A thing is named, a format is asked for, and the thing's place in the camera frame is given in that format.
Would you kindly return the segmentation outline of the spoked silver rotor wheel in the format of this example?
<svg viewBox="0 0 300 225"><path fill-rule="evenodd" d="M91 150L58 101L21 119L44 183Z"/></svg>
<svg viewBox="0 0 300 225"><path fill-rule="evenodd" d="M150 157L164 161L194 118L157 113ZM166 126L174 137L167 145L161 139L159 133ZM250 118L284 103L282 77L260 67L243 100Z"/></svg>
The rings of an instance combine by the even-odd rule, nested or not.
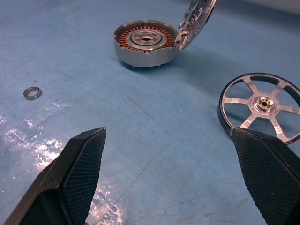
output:
<svg viewBox="0 0 300 225"><path fill-rule="evenodd" d="M271 83L275 85L275 88L269 93L264 93L258 90L253 81ZM245 83L252 91L252 95L248 99L228 97L226 95L228 90L238 83ZM297 108L280 104L277 95L283 90L296 101L298 105ZM240 125L241 128L247 129L256 119L261 118L270 121L277 138L285 144L291 144L300 139L300 132L295 136L288 138L276 119L276 116L280 112L287 112L300 116L300 89L287 79L268 73L249 73L231 80L222 90L217 107L219 122L225 132L229 135L233 128L233 124L229 121L225 113L226 104L246 105L250 110L251 114Z"/></svg>

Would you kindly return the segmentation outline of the round silver motor cover plate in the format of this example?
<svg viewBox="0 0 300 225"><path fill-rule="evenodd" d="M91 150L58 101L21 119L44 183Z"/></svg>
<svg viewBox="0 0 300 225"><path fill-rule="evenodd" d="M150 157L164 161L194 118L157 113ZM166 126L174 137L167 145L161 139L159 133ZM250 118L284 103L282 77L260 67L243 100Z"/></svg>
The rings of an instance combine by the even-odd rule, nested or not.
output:
<svg viewBox="0 0 300 225"><path fill-rule="evenodd" d="M196 38L208 22L216 2L217 0L191 0L184 19L179 24L174 46L182 51Z"/></svg>

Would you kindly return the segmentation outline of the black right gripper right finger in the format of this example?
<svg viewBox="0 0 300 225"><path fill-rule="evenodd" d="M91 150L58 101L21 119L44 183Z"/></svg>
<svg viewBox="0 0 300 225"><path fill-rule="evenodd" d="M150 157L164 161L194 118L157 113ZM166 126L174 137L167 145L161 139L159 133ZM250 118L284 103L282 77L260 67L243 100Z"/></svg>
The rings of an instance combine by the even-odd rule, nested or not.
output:
<svg viewBox="0 0 300 225"><path fill-rule="evenodd" d="M300 158L280 139L230 131L245 185L267 225L300 225Z"/></svg>

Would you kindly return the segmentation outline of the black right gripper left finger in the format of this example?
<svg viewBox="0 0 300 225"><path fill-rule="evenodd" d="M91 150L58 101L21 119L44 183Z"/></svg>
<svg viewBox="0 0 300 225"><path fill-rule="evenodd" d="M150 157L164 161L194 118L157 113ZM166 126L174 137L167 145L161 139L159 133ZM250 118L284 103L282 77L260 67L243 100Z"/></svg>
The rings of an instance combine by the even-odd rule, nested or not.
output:
<svg viewBox="0 0 300 225"><path fill-rule="evenodd" d="M98 185L106 128L71 138L3 225L85 225Z"/></svg>

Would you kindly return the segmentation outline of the silver motor stator housing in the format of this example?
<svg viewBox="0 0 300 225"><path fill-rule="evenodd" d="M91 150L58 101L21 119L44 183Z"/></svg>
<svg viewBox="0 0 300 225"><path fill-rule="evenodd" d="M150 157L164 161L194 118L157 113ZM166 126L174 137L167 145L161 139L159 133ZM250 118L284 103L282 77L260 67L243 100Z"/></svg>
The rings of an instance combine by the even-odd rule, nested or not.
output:
<svg viewBox="0 0 300 225"><path fill-rule="evenodd" d="M120 61L133 67L161 66L177 55L177 34L173 26L161 21L127 22L114 31L115 52Z"/></svg>

